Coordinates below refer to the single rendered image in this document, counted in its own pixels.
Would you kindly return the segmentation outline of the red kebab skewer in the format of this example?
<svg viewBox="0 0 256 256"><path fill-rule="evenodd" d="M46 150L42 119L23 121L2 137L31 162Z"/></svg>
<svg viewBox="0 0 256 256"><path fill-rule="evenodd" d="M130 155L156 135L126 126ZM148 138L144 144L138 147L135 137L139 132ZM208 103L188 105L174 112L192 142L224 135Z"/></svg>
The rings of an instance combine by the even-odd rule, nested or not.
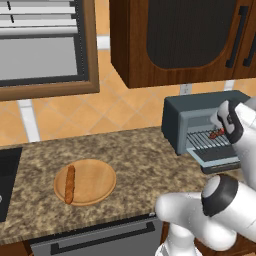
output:
<svg viewBox="0 0 256 256"><path fill-rule="evenodd" d="M218 129L210 133L209 139L215 139L216 137L222 136L223 134L224 134L224 129L223 128Z"/></svg>

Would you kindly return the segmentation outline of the brown baguette bread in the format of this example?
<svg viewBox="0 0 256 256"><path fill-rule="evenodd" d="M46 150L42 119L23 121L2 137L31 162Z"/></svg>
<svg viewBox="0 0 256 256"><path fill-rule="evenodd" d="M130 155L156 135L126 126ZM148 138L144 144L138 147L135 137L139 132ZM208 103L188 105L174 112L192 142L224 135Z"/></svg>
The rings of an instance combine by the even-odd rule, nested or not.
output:
<svg viewBox="0 0 256 256"><path fill-rule="evenodd" d="M70 165L68 167L66 184L65 184L65 203L71 204L74 197L75 188L75 167Z"/></svg>

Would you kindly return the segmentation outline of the metal toaster oven rack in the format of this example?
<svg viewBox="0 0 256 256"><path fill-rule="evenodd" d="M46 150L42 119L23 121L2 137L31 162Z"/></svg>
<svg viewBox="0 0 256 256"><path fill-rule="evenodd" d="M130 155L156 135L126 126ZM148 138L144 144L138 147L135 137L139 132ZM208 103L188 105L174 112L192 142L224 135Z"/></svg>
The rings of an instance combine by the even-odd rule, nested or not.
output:
<svg viewBox="0 0 256 256"><path fill-rule="evenodd" d="M209 131L189 132L187 140L196 150L217 149L230 145L224 135L217 136L215 139L210 139L209 135Z"/></svg>

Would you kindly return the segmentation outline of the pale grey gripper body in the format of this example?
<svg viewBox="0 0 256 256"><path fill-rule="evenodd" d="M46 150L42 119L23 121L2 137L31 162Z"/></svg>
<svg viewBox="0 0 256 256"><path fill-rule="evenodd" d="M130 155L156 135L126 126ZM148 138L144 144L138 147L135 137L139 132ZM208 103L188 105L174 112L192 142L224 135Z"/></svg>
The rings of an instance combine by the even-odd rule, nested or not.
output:
<svg viewBox="0 0 256 256"><path fill-rule="evenodd" d="M229 122L229 101L224 101L216 112L210 117L210 121L217 127L223 128L226 132L231 132L231 123Z"/></svg>

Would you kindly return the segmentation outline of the dark wooden cupboard door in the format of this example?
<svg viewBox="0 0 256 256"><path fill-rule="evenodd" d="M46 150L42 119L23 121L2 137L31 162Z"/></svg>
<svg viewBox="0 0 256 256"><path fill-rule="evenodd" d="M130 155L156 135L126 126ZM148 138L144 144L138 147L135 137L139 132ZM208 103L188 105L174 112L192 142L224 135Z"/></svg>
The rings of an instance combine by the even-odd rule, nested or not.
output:
<svg viewBox="0 0 256 256"><path fill-rule="evenodd" d="M251 65L249 67L245 67L243 65L244 59L248 56L255 33L256 33L256 0L252 0L252 7L250 9L245 31L243 32L238 57L235 63L235 68L233 72L234 79L256 78L256 52L254 53Z"/></svg>

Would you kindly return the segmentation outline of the white wall socket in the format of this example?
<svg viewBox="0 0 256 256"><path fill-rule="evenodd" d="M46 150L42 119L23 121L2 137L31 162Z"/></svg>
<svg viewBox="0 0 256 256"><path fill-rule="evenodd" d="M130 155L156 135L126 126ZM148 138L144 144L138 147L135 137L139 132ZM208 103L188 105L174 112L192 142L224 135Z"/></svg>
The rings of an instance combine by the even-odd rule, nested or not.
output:
<svg viewBox="0 0 256 256"><path fill-rule="evenodd" d="M189 95L192 91L192 84L182 84L180 86L180 95Z"/></svg>

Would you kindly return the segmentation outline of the wooden framed window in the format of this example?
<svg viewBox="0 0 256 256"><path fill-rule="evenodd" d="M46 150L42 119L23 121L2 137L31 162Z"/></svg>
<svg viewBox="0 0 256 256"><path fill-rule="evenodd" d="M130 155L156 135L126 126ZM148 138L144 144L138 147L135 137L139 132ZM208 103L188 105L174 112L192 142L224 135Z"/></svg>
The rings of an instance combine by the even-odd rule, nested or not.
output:
<svg viewBox="0 0 256 256"><path fill-rule="evenodd" d="M94 0L0 0L0 101L98 91Z"/></svg>

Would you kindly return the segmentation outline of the grey toaster oven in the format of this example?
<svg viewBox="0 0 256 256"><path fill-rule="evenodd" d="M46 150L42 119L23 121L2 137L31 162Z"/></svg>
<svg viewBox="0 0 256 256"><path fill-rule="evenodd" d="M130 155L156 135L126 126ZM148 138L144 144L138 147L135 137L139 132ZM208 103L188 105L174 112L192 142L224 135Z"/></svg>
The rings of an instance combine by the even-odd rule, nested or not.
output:
<svg viewBox="0 0 256 256"><path fill-rule="evenodd" d="M177 155L194 148L187 140L189 132L209 131L218 128L210 121L219 105L227 99L246 102L249 96L238 91L223 91L202 94L166 97L162 116L161 130Z"/></svg>

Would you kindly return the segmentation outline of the wooden base cupboard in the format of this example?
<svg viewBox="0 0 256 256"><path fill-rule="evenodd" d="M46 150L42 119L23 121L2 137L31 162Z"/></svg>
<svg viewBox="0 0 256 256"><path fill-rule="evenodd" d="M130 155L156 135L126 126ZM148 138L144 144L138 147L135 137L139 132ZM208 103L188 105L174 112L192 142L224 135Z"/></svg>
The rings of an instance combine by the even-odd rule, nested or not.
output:
<svg viewBox="0 0 256 256"><path fill-rule="evenodd" d="M34 256L27 241L0 246L0 256Z"/></svg>

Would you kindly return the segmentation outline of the cupboard door with dark panel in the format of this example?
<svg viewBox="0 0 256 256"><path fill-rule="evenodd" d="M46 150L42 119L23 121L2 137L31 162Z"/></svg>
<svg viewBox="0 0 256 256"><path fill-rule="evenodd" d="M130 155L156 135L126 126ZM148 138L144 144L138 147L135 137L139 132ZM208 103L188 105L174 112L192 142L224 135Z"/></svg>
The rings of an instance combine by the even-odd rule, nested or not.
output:
<svg viewBox="0 0 256 256"><path fill-rule="evenodd" d="M236 0L131 0L131 88L225 80Z"/></svg>

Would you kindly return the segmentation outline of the grey toaster oven door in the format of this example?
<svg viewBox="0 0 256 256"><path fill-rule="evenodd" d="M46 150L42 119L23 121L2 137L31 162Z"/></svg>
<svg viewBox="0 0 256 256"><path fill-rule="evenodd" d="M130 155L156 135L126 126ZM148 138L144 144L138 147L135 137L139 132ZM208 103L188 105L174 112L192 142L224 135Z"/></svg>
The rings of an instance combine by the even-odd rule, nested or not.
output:
<svg viewBox="0 0 256 256"><path fill-rule="evenodd" d="M240 167L240 160L231 145L212 148L188 148L187 152L199 163L204 174L229 171Z"/></svg>

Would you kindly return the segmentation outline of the black sink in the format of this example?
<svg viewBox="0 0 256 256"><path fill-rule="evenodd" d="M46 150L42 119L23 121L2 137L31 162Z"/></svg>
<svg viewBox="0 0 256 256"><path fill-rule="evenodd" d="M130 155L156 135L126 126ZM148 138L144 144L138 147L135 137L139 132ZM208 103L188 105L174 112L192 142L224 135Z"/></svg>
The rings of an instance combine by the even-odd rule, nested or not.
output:
<svg viewBox="0 0 256 256"><path fill-rule="evenodd" d="M22 148L0 150L0 222L5 222Z"/></svg>

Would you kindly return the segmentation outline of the dark wooden wall cupboard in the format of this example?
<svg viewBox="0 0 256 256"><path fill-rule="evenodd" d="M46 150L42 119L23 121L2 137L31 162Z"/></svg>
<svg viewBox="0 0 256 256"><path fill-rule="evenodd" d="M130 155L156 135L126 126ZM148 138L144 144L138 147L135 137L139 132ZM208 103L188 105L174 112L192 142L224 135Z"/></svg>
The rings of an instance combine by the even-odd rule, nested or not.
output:
<svg viewBox="0 0 256 256"><path fill-rule="evenodd" d="M129 21L130 21L130 3L131 0L109 0L109 9L110 9L110 46L111 46L111 63L122 78L125 85L129 88ZM236 0L236 9L233 13L233 20L231 25L231 31L234 33L234 40L236 37L236 32L238 29L240 16L238 15L239 8L241 6L248 6L248 13L246 21L244 24L243 32L246 28L246 23L248 21L250 9L252 7L252 0ZM236 59L238 57L240 43L238 46L236 58L232 68L232 74L229 78L225 80L232 80L233 72L235 68Z"/></svg>

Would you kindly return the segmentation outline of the grey dishwasher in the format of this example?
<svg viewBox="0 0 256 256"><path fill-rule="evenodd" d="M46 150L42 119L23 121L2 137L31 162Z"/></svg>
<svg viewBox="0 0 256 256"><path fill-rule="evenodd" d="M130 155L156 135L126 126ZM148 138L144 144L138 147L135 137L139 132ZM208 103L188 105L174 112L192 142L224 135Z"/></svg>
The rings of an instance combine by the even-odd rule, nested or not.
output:
<svg viewBox="0 0 256 256"><path fill-rule="evenodd" d="M162 222L141 215L31 239L34 256L154 256Z"/></svg>

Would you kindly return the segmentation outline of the round wooden plate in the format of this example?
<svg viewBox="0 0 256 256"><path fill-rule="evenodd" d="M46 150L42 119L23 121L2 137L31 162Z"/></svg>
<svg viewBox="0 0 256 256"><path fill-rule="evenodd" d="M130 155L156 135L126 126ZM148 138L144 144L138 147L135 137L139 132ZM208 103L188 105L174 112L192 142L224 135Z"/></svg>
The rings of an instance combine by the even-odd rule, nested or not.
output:
<svg viewBox="0 0 256 256"><path fill-rule="evenodd" d="M116 172L107 163L83 159L63 167L54 178L54 193L65 202L65 184L68 167L75 167L75 188L71 205L88 206L106 199L116 186Z"/></svg>

